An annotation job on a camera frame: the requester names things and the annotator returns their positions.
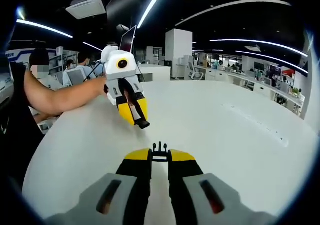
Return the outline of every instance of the robot end effector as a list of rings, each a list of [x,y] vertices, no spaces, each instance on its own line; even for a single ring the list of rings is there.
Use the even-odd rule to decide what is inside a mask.
[[[144,129],[150,125],[147,100],[136,75],[137,64],[130,53],[107,46],[101,54],[108,89],[108,98],[119,114],[131,125]]]

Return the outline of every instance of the black ceiling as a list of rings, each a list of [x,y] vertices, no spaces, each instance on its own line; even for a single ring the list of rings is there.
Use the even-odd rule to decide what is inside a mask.
[[[105,14],[76,20],[65,8],[72,0],[20,0],[28,21],[47,25],[72,35],[67,38],[50,31],[39,30],[17,24],[9,49],[30,46],[55,48],[64,46],[70,50],[91,49],[87,42],[103,49],[108,42],[119,41],[114,26],[108,23]],[[102,0],[106,6],[110,0]],[[140,0],[137,12],[128,17],[126,26],[139,22],[150,0]],[[223,49],[224,53],[235,54],[235,50],[247,51],[243,42],[210,42],[213,39],[249,39],[282,44],[302,51],[304,48],[303,13],[296,6],[255,2],[228,6],[207,12],[185,23],[175,26],[196,13],[240,0],[158,0],[141,29],[136,33],[135,47],[164,47],[165,33],[173,28],[193,32],[195,50]],[[295,0],[281,0],[295,4]],[[29,44],[16,40],[43,41]],[[288,50],[259,44],[261,54],[298,64],[301,56]]]

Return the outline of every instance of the white round table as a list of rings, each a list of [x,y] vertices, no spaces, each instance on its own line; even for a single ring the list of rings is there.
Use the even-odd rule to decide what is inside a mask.
[[[193,155],[206,173],[236,189],[253,211],[280,215],[313,165],[319,137],[291,111],[215,81],[143,84],[150,126],[130,126],[105,97],[64,113],[39,145],[22,193],[44,219],[77,205],[88,187],[116,173],[126,154],[152,148]],[[152,164],[145,224],[175,224],[165,163]]]

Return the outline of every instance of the black camera lens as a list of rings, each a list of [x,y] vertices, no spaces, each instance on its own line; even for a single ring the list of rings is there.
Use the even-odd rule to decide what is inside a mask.
[[[124,69],[127,65],[128,65],[128,62],[126,60],[121,60],[120,62],[118,62],[118,67],[120,69]]]

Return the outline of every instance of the ceiling light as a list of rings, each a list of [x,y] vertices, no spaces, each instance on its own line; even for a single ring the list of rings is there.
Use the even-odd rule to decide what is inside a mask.
[[[229,42],[229,41],[232,41],[232,42],[251,42],[251,43],[260,43],[260,44],[269,44],[269,45],[273,45],[273,46],[277,46],[277,47],[280,47],[280,48],[284,48],[284,49],[288,49],[290,51],[293,51],[297,54],[300,54],[304,57],[308,57],[307,54],[303,53],[302,51],[299,51],[299,50],[296,50],[294,48],[291,48],[291,47],[288,47],[288,46],[284,46],[284,45],[281,45],[281,44],[277,44],[277,43],[273,43],[273,42],[268,42],[268,41],[257,41],[257,40],[248,40],[248,39],[218,39],[218,40],[210,40],[210,42]]]
[[[17,10],[16,10],[18,16],[22,19],[22,20],[26,20],[25,16],[24,16],[24,11],[21,7],[19,7]]]
[[[66,37],[68,37],[68,38],[71,38],[71,39],[73,38],[73,36],[70,36],[69,34],[66,34],[66,33],[64,33],[64,32],[62,32],[62,31],[58,31],[58,30],[53,29],[53,28],[51,28],[51,27],[44,26],[44,25],[41,25],[41,24],[38,24],[38,23],[35,23],[35,22],[25,21],[25,20],[20,20],[20,19],[18,19],[16,22],[17,22],[18,24],[26,24],[26,25],[38,27],[38,28],[41,28],[41,29],[46,29],[46,30],[49,30],[49,31],[54,32],[54,33],[57,33],[57,34],[61,34],[61,35],[63,35],[63,36],[66,36]]]
[[[308,72],[304,69],[302,69],[301,67],[297,66],[297,65],[293,65],[292,63],[290,62],[287,62],[287,61],[283,61],[281,59],[278,59],[278,58],[275,58],[275,57],[272,57],[272,56],[266,56],[266,55],[262,55],[262,54],[257,54],[257,53],[253,53],[253,52],[247,52],[247,51],[235,51],[236,53],[243,53],[243,54],[252,54],[252,55],[256,55],[256,56],[261,56],[261,57],[265,57],[265,58],[269,58],[269,59],[274,59],[274,60],[277,60],[279,62],[282,62],[282,63],[285,63],[285,64],[288,64],[288,65],[291,65],[292,67],[300,70],[301,72],[304,72],[306,74],[308,74]]]
[[[88,45],[88,46],[90,46],[90,47],[92,47],[92,48],[94,48],[94,49],[97,49],[97,50],[99,50],[99,51],[101,51],[102,52],[102,50],[101,49],[99,49],[99,48],[97,48],[97,47],[95,47],[95,46],[92,46],[91,44],[89,44],[89,43],[86,43],[86,42],[83,42],[85,45]]]
[[[157,0],[152,0],[149,4],[149,6],[147,7],[147,9],[145,10],[139,24],[138,24],[138,29],[141,28],[142,24],[144,23],[146,17],[148,16],[148,14],[150,13],[151,9],[153,8],[153,6],[156,4]]]

